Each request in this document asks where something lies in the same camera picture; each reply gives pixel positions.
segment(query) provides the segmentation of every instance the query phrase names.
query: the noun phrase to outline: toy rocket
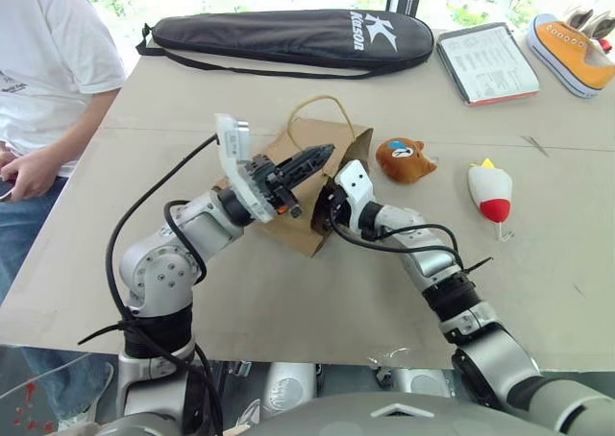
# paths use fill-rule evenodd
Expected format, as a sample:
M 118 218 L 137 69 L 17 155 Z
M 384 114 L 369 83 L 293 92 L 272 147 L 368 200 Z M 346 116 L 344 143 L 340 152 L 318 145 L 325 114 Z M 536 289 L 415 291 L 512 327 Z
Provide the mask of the toy rocket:
M 499 226 L 499 239 L 506 241 L 512 233 L 502 236 L 502 222 L 510 214 L 512 201 L 512 178 L 496 168 L 490 159 L 481 165 L 473 165 L 468 171 L 468 184 L 472 199 L 487 219 Z

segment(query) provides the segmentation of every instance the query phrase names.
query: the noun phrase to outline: white t-shirt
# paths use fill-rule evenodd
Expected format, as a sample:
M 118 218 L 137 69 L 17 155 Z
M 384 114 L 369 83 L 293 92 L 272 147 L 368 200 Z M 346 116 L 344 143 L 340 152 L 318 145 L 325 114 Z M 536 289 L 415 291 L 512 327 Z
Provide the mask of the white t-shirt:
M 0 0 L 0 141 L 17 155 L 56 141 L 92 94 L 124 80 L 111 36 L 87 0 Z

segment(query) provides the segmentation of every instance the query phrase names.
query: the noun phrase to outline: orange sneaker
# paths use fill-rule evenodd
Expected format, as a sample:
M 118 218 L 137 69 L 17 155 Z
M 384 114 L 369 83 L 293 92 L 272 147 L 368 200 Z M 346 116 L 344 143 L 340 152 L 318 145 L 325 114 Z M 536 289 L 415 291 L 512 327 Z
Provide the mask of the orange sneaker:
M 578 97 L 595 97 L 615 76 L 615 64 L 599 47 L 551 14 L 543 13 L 532 20 L 528 45 Z

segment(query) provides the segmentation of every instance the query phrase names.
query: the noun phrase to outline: stuffed toy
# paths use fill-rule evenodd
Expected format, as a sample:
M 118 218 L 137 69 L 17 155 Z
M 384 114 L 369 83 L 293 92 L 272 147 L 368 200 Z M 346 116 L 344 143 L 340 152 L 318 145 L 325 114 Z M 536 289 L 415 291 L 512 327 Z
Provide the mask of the stuffed toy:
M 421 153 L 424 146 L 422 141 L 391 138 L 378 147 L 376 160 L 394 182 L 414 183 L 437 167 Z

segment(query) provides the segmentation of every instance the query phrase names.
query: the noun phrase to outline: bag strap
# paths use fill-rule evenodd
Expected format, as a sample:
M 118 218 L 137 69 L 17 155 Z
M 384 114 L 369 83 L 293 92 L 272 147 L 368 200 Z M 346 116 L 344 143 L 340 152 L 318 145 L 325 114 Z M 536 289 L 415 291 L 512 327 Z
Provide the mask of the bag strap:
M 183 57 L 181 55 L 174 54 L 173 52 L 169 52 L 164 48 L 159 47 L 147 47 L 147 36 L 149 36 L 150 32 L 153 29 L 145 24 L 143 29 L 141 30 L 143 34 L 143 40 L 137 45 L 136 50 L 141 56 L 145 57 L 167 57 L 172 61 L 175 61 L 183 66 L 188 66 L 190 68 L 201 69 L 203 71 L 233 71 L 234 73 L 240 74 L 254 74 L 257 76 L 282 76 L 286 78 L 302 78 L 302 79 L 349 79 L 349 80 L 359 80 L 359 79 L 367 79 L 373 78 L 375 76 L 382 76 L 385 74 L 391 74 L 401 69 L 406 68 L 405 66 L 399 65 L 398 63 L 393 63 L 387 66 L 381 66 L 380 68 L 373 69 L 367 71 L 363 74 L 318 74 L 318 73 L 302 73 L 297 71 L 268 71 L 264 69 L 248 69 L 248 68 L 231 68 L 227 66 L 220 66 L 217 64 L 205 63 L 204 61 L 197 61 L 193 59 L 189 59 L 187 57 Z

